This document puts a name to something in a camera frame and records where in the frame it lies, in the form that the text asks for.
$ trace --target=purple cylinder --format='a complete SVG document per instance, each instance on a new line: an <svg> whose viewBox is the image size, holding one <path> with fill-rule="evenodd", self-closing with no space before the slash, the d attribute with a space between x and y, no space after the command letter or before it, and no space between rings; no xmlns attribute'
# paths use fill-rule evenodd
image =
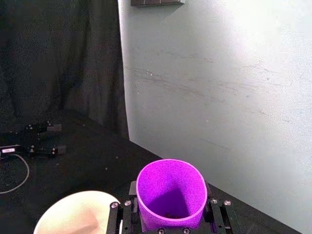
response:
<svg viewBox="0 0 312 234"><path fill-rule="evenodd" d="M164 159L145 166L136 180L142 231L200 224L207 201L207 188L191 164Z"/></svg>

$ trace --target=white wall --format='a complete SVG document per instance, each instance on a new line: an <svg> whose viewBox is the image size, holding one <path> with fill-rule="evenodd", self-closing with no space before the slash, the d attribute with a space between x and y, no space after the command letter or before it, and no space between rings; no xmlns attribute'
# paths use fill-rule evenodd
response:
<svg viewBox="0 0 312 234"><path fill-rule="evenodd" d="M312 233L312 1L119 0L130 138Z"/></svg>

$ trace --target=cable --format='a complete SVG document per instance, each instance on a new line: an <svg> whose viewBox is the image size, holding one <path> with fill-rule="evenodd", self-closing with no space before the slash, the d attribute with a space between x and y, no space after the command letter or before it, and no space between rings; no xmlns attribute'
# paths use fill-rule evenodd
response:
<svg viewBox="0 0 312 234"><path fill-rule="evenodd" d="M1 194L8 194L8 193L10 193L10 192L12 192L12 191L18 189L20 186L22 186L22 185L26 182L26 180L27 180L28 177L29 177L29 166L28 166L27 162L25 161L25 159L22 158L22 157L19 156L19 155L16 155L16 154L14 154L14 156L19 157L19 158L23 161L23 163L25 163L26 168L27 168L27 176L25 177L24 181L23 181L20 185L16 186L16 187L13 188L13 189L8 190L8 191L0 192L0 195L1 195Z"/></svg>

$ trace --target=black fabric backdrop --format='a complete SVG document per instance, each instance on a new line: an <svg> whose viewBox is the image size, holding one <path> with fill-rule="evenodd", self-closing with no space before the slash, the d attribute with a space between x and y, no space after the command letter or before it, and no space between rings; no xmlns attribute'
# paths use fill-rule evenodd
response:
<svg viewBox="0 0 312 234"><path fill-rule="evenodd" d="M116 0L1 0L0 66L0 127L71 109L128 137Z"/></svg>

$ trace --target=screw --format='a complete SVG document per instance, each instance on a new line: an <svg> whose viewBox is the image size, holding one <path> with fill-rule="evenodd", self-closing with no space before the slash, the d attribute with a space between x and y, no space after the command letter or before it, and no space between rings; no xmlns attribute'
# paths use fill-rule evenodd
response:
<svg viewBox="0 0 312 234"><path fill-rule="evenodd" d="M118 202L113 202L113 204L111 205L112 208L116 208L118 206Z"/></svg>
<svg viewBox="0 0 312 234"><path fill-rule="evenodd" d="M191 231L190 231L190 229L185 228L185 229L183 229L183 233L184 233L184 234L190 234L190 233L191 233Z"/></svg>
<svg viewBox="0 0 312 234"><path fill-rule="evenodd" d="M165 234L165 230L163 228L159 229L158 234Z"/></svg>
<svg viewBox="0 0 312 234"><path fill-rule="evenodd" d="M212 203L212 204L217 204L218 201L217 201L217 199L214 199L214 198L213 198L213 199L211 199L211 203Z"/></svg>
<svg viewBox="0 0 312 234"><path fill-rule="evenodd" d="M231 203L231 201L225 200L225 201L224 201L224 205L226 205L226 206L231 206L232 203Z"/></svg>
<svg viewBox="0 0 312 234"><path fill-rule="evenodd" d="M125 202L125 206L130 206L131 205L131 201L126 201Z"/></svg>

